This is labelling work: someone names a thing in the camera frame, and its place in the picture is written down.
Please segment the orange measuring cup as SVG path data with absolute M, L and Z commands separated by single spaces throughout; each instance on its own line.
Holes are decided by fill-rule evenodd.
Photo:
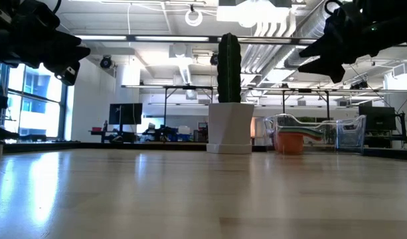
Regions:
M 298 133 L 279 133 L 275 137 L 275 149 L 283 154 L 303 152 L 303 135 Z

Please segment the green measuring cup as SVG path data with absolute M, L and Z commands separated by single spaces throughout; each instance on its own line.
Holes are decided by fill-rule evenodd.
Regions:
M 308 137 L 323 137 L 323 132 L 309 127 L 280 127 L 278 133 L 298 133 Z

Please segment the white hexagonal plant pot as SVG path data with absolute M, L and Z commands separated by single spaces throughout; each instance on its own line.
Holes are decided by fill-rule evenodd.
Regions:
M 210 104 L 206 151 L 216 154 L 251 154 L 250 124 L 253 113 L 252 104 Z

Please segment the long ceiling light bar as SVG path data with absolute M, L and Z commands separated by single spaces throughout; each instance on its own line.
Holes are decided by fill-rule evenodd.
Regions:
M 183 36 L 183 35 L 76 35 L 83 41 L 97 42 L 154 42 L 154 43 L 207 43 L 217 44 L 221 36 Z M 241 44 L 276 44 L 307 46 L 317 39 L 297 37 L 237 37 Z

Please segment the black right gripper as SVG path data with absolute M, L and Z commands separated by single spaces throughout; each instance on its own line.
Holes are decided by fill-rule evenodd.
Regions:
M 336 62 L 354 63 L 364 55 L 407 44 L 407 0 L 335 0 L 335 34 L 324 34 L 307 47 L 308 56 L 332 56 Z M 323 59 L 298 67 L 298 71 L 342 81 L 341 64 Z

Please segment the black computer monitor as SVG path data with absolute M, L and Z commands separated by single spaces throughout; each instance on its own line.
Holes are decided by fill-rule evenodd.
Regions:
M 396 129 L 394 108 L 359 106 L 359 115 L 366 116 L 367 131 L 392 131 Z
M 134 126 L 141 124 L 142 112 L 142 103 L 110 104 L 108 123 L 118 125 L 119 131 L 126 131 L 123 127 L 127 125 L 134 132 Z

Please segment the silver ventilation duct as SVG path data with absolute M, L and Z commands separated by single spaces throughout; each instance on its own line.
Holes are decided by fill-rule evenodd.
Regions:
M 295 38 L 307 38 L 318 39 L 323 35 L 323 29 L 325 27 L 325 20 L 328 17 L 324 10 L 326 0 L 320 0 L 319 4 L 310 12 L 302 23 L 298 24 L 297 30 L 294 32 Z M 300 65 L 304 64 L 309 58 L 301 58 L 299 53 L 305 48 L 305 46 L 295 45 L 287 53 L 287 58 L 284 61 L 284 67 L 290 69 L 296 69 Z

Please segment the clear plastic basket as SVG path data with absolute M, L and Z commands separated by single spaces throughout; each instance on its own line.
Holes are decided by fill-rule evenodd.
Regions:
M 325 120 L 322 122 L 304 122 L 291 114 L 277 114 L 264 119 L 265 140 L 275 149 L 274 137 L 279 126 L 313 127 L 323 132 L 323 139 L 316 141 L 303 136 L 303 152 L 322 150 L 348 150 L 361 153 L 365 144 L 366 117 L 354 119 Z

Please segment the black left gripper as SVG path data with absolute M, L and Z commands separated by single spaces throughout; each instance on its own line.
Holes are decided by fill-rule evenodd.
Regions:
M 17 67 L 26 64 L 38 67 L 42 62 L 41 44 L 48 48 L 70 48 L 56 51 L 43 60 L 44 67 L 67 86 L 76 82 L 80 60 L 90 54 L 81 39 L 55 31 L 60 20 L 56 16 L 60 0 L 49 8 L 39 0 L 0 0 L 0 63 Z

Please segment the black workcell frame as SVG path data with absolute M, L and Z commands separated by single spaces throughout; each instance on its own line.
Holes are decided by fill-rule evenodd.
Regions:
M 163 86 L 165 89 L 164 95 L 164 115 L 163 115 L 163 125 L 167 126 L 167 100 L 169 97 L 177 90 L 202 90 L 210 99 L 210 102 L 213 103 L 213 96 L 214 96 L 214 87 L 213 86 L 196 86 L 196 85 L 183 85 L 183 86 Z
M 286 101 L 286 92 L 297 92 L 297 93 L 302 93 L 302 94 L 309 94 L 309 93 L 316 93 L 319 97 L 321 97 L 325 103 L 326 103 L 326 112 L 327 112 L 327 118 L 330 119 L 330 93 L 328 90 L 320 90 L 320 89 L 314 89 L 312 90 L 311 88 L 282 88 L 282 112 L 285 113 L 285 101 Z

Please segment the red measuring cup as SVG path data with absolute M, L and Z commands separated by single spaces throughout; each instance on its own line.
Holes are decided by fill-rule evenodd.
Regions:
M 278 130 L 278 134 L 302 135 L 302 136 L 314 139 L 316 141 L 321 141 L 323 139 L 323 132 L 322 131 L 319 131 L 319 130 L 316 130 L 316 129 L 304 128 L 304 127 L 284 127 L 284 128 L 280 128 Z

